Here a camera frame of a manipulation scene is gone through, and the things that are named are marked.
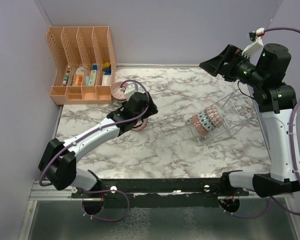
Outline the grey white patterned bowl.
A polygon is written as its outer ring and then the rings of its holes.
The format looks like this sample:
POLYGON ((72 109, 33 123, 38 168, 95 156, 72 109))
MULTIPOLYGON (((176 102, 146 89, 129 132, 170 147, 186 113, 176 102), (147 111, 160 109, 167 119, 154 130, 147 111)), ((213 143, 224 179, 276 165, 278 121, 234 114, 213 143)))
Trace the grey white patterned bowl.
POLYGON ((148 118, 139 120, 137 124, 132 128, 133 131, 142 131, 148 124, 148 118))

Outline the red floral bowl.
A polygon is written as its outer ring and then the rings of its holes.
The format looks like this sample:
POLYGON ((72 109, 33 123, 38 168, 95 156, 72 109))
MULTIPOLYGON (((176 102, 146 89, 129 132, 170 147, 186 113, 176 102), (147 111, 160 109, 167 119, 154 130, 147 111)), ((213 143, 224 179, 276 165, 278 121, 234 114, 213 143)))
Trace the red floral bowl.
POLYGON ((209 132, 202 126, 197 115, 191 117, 194 127, 202 135, 206 136, 209 132))

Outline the light blue patterned bowl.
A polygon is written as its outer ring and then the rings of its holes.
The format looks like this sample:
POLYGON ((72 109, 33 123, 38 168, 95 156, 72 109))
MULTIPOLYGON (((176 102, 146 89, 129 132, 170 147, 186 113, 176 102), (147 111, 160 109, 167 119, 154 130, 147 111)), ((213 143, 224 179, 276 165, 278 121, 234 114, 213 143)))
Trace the light blue patterned bowl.
POLYGON ((207 111, 204 109, 197 114, 199 123, 203 126, 203 128, 209 133, 216 129, 216 126, 212 123, 211 119, 207 111))

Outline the dark blue patterned bowl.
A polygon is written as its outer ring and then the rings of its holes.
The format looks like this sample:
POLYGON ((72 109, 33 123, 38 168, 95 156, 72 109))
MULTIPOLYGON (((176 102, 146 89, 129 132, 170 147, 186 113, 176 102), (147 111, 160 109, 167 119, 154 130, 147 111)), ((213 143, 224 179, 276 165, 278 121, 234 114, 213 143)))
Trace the dark blue patterned bowl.
POLYGON ((214 105, 205 108, 205 111, 211 120, 212 124, 218 129, 220 128, 225 120, 225 114, 221 108, 214 105))

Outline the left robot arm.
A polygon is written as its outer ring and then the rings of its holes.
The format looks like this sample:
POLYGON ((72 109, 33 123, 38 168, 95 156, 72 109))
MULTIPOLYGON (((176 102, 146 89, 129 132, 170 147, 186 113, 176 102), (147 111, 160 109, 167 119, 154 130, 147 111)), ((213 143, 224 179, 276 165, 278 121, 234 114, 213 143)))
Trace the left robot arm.
POLYGON ((43 179, 47 178, 49 185, 58 191, 75 187, 91 198, 96 197, 101 190, 99 178, 90 170, 77 168, 77 163, 92 150, 131 131, 139 121, 157 113, 157 106, 148 92, 135 92, 120 108, 89 130, 64 141, 50 140, 38 165, 39 184, 46 186, 43 179))

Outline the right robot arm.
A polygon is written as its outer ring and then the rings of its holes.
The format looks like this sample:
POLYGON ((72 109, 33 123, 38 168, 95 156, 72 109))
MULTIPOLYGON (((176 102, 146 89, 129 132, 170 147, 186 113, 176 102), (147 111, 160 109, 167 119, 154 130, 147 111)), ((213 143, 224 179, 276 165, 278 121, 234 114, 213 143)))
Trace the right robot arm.
POLYGON ((267 130, 270 172, 224 172, 219 189, 226 196, 238 188, 252 190, 261 198, 300 191, 298 141, 290 140, 296 130, 290 118, 297 97, 294 88, 283 82, 291 58, 287 47, 268 43, 254 65, 240 48, 229 44, 219 55, 199 64, 213 77, 221 75, 227 82, 239 80, 252 87, 267 130))

